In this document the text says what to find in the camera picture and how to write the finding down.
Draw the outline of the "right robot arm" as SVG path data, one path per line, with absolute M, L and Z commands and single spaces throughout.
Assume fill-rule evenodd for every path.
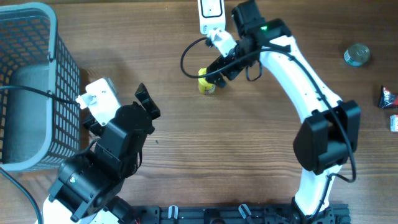
M 255 63 L 275 76 L 301 122 L 293 142 L 302 175 L 292 219 L 315 223 L 326 217 L 331 186 L 341 168 L 354 162 L 360 107 L 355 101 L 343 101 L 322 82 L 283 20 L 266 20 L 254 1 L 238 4 L 232 18 L 238 39 L 220 27 L 205 30 L 206 44 L 220 52 L 207 69 L 206 81 L 224 87 Z

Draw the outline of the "black red snack packet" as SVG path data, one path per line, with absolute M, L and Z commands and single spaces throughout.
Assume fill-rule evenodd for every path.
M 397 108 L 397 94 L 393 94 L 382 85 L 378 107 L 382 109 Z

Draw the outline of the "round tin can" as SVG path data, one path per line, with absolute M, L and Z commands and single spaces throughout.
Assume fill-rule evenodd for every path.
M 345 62 L 354 67 L 360 67 L 367 63 L 371 57 L 370 49 L 362 44 L 355 43 L 344 52 Z

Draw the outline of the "red white snack packet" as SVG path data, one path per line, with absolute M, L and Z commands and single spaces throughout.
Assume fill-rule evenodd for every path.
M 398 115 L 394 114 L 390 116 L 390 131 L 398 132 Z

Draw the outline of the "yellow mentos gum bottle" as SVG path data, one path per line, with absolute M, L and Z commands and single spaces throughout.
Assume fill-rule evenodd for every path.
M 201 68 L 198 71 L 198 75 L 205 75 L 207 68 Z M 202 95 L 211 95 L 214 93 L 216 86 L 212 83 L 208 83 L 205 78 L 198 79 L 198 89 Z

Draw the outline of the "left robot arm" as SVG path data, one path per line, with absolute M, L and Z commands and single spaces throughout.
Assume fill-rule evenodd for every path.
M 140 222 L 139 212 L 118 193 L 140 168 L 160 109 L 143 83 L 135 96 L 137 101 L 116 110 L 98 139 L 60 165 L 38 223 Z

